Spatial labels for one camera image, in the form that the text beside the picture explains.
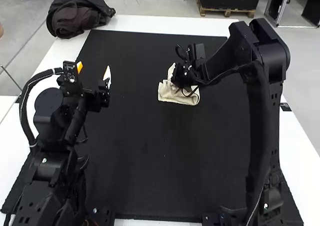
black rubber mat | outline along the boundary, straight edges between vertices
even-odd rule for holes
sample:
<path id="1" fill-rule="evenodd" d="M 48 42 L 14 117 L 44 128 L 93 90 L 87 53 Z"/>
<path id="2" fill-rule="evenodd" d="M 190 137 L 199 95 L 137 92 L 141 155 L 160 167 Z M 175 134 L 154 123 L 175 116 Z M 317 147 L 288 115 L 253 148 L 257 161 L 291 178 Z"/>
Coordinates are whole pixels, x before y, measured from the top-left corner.
<path id="1" fill-rule="evenodd" d="M 109 108 L 88 114 L 89 141 L 78 147 L 90 156 L 88 210 L 108 206 L 121 218 L 201 221 L 219 205 L 245 207 L 250 122 L 241 77 L 202 89 L 197 106 L 158 101 L 158 83 L 178 60 L 177 43 L 204 43 L 209 56 L 225 40 L 90 32 L 77 59 L 81 81 L 96 87 L 109 65 L 112 86 Z M 284 198 L 286 218 L 301 221 L 287 185 Z"/>

white table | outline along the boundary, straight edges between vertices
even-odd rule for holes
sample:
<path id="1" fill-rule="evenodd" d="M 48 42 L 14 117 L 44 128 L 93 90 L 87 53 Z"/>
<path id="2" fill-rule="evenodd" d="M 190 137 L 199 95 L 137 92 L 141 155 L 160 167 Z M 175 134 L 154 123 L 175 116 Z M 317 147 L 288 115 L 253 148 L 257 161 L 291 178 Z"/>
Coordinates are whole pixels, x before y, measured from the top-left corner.
<path id="1" fill-rule="evenodd" d="M 109 24 L 100 30 L 149 32 L 160 34 L 182 34 L 198 36 L 229 36 L 228 27 L 237 20 L 203 19 L 203 18 L 167 18 L 143 16 L 116 16 Z M 70 39 L 57 39 L 35 73 L 43 70 L 61 67 L 63 61 L 75 61 L 89 32 Z M 32 90 L 27 114 L 31 129 L 35 113 L 34 102 L 37 95 L 48 87 L 58 87 L 56 76 L 39 82 Z M 0 124 L 0 143 L 2 159 L 0 160 L 0 204 L 2 205 L 28 153 L 28 141 L 19 121 L 18 104 L 13 104 Z M 295 203 L 300 211 L 305 226 L 318 225 L 318 204 L 320 202 L 320 158 L 300 126 L 293 112 L 280 110 L 280 164 L 292 192 Z M 5 215 L 0 215 L 0 225 L 3 225 Z M 119 220 L 119 225 L 199 225 L 187 222 Z"/>

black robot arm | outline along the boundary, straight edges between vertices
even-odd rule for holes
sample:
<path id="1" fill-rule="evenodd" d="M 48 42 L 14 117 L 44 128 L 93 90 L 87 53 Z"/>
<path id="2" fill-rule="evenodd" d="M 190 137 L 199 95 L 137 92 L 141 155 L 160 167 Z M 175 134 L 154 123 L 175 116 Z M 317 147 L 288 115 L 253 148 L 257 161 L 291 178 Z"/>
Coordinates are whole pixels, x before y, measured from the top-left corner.
<path id="1" fill-rule="evenodd" d="M 183 63 L 176 63 L 171 81 L 179 88 L 204 87 L 217 84 L 233 73 L 241 75 L 247 86 L 251 134 L 247 209 L 242 215 L 237 212 L 238 222 L 246 226 L 264 225 L 279 219 L 283 204 L 279 104 L 290 52 L 264 19 L 252 20 L 249 26 L 245 22 L 233 23 L 229 31 L 229 39 L 208 60 L 203 44 L 190 45 L 185 52 L 178 45 L 176 52 Z M 234 217 L 216 218 L 215 225 L 235 225 L 232 224 Z"/>
<path id="2" fill-rule="evenodd" d="M 85 132 L 87 112 L 108 107 L 111 76 L 100 80 L 97 89 L 89 90 L 82 87 L 80 70 L 74 62 L 65 61 L 63 69 L 37 74 L 23 88 L 20 121 L 30 144 L 32 161 L 24 190 L 7 214 L 5 226 L 12 213 L 16 214 L 13 226 L 95 225 L 87 218 L 85 209 L 84 169 L 89 158 L 78 157 L 74 146 L 80 131 Z M 32 87 L 52 75 L 60 75 L 57 79 L 60 88 L 44 90 L 35 101 L 33 122 L 39 132 L 35 139 L 28 123 L 27 100 Z"/>

gray floor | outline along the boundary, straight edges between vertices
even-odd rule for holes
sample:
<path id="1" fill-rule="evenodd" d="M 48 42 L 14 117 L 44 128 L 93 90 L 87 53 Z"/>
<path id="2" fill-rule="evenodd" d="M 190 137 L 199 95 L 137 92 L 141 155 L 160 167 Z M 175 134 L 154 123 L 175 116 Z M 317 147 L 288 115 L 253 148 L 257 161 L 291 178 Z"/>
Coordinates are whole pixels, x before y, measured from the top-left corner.
<path id="1" fill-rule="evenodd" d="M 0 0 L 0 21 L 4 18 L 4 1 L 5 0 Z M 14 34 L 11 35 L 12 40 L 0 39 L 0 53 L 2 53 L 0 54 L 0 60 L 2 60 L 2 64 L 5 64 L 2 59 L 3 54 L 5 56 L 7 54 L 14 55 L 17 49 L 19 50 L 19 46 L 23 46 L 27 38 L 42 24 L 51 1 L 52 0 L 28 0 L 25 4 L 15 0 L 16 4 L 11 4 L 14 5 L 12 9 L 7 7 L 8 12 L 6 12 L 6 16 L 8 19 L 3 23 L 5 35 L 9 30 Z M 118 15 L 200 17 L 195 0 L 184 0 L 183 2 L 106 0 L 106 2 L 109 6 L 116 9 Z M 260 0 L 255 14 L 256 18 L 263 17 L 266 4 L 267 0 Z M 280 25 L 308 25 L 308 23 L 300 17 L 301 10 L 302 7 L 299 6 L 299 3 L 291 0 L 291 4 L 286 7 Z M 25 19 L 19 20 L 19 23 L 14 22 L 13 17 L 10 16 L 15 15 L 16 18 L 20 14 Z M 206 17 L 224 18 L 221 13 L 209 13 Z M 233 19 L 244 20 L 247 23 L 250 22 L 250 19 L 243 14 L 232 14 L 231 17 Z M 27 23 L 28 26 L 25 26 L 28 18 L 31 18 L 32 23 Z M 320 90 L 320 67 L 318 67 L 320 29 L 277 28 L 276 31 L 287 43 L 291 51 L 291 65 L 287 72 L 287 80 L 284 85 L 284 96 L 320 154 L 320 99 L 318 97 Z M 55 39 L 48 33 L 46 26 L 42 25 L 32 39 L 22 48 L 18 56 L 8 65 L 8 70 L 21 86 L 33 74 L 54 40 Z M 19 93 L 19 89 L 10 81 L 8 76 L 2 73 L 0 75 L 0 95 L 18 95 Z"/>

crumpled cloth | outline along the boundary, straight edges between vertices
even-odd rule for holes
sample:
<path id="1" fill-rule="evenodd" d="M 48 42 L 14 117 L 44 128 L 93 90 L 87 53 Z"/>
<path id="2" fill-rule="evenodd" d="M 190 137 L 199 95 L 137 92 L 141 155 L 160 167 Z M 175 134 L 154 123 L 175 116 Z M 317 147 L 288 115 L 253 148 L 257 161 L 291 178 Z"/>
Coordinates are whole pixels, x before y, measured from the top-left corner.
<path id="1" fill-rule="evenodd" d="M 200 101 L 200 91 L 197 89 L 190 97 L 186 97 L 196 88 L 196 86 L 191 86 L 191 88 L 188 89 L 181 89 L 171 82 L 175 65 L 176 64 L 173 63 L 173 65 L 168 69 L 167 80 L 159 82 L 158 100 L 162 102 L 174 102 L 195 106 Z"/>

